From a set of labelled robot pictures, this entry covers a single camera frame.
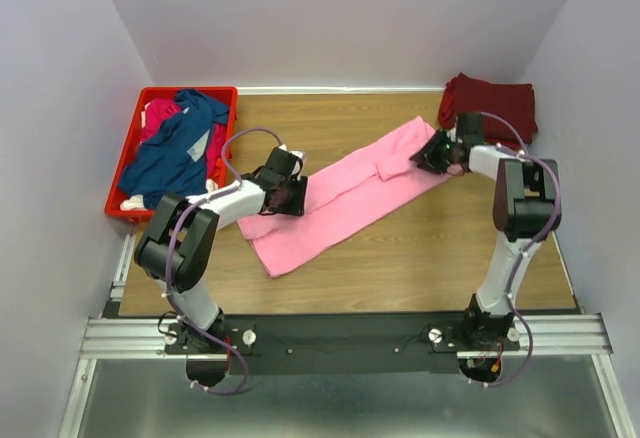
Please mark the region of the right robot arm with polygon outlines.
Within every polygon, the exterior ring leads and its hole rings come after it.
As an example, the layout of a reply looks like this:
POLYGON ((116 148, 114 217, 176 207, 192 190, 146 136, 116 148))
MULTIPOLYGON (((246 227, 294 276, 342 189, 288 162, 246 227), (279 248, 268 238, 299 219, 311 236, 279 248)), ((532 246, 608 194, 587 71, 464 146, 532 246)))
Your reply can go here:
POLYGON ((439 129, 410 161, 433 175, 458 167, 494 181, 496 245, 486 277, 457 323, 429 331, 435 347, 480 350, 508 337, 516 298, 541 243, 557 229, 562 205, 557 164, 529 154, 506 119, 486 111, 462 113, 439 129))

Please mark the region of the pink t-shirt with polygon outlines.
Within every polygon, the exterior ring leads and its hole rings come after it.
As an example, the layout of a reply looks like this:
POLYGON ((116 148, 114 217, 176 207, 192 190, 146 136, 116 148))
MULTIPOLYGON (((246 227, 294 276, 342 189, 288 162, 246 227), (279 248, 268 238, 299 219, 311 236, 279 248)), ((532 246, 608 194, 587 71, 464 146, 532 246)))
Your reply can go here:
POLYGON ((308 179, 304 215, 239 220, 268 275, 277 278, 444 183, 410 161, 436 130, 420 116, 308 179))

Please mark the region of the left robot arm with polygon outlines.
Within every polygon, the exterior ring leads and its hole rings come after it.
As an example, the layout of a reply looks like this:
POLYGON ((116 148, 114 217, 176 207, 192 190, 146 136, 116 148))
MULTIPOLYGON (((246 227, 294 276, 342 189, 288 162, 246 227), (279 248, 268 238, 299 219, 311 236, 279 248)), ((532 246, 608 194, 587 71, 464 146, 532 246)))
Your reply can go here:
POLYGON ((226 340, 224 313, 201 281, 216 232, 246 217, 302 216, 305 160, 304 152, 280 145, 264 165, 224 188, 192 198, 169 193, 159 201, 134 262, 162 288, 197 351, 212 352, 226 340))

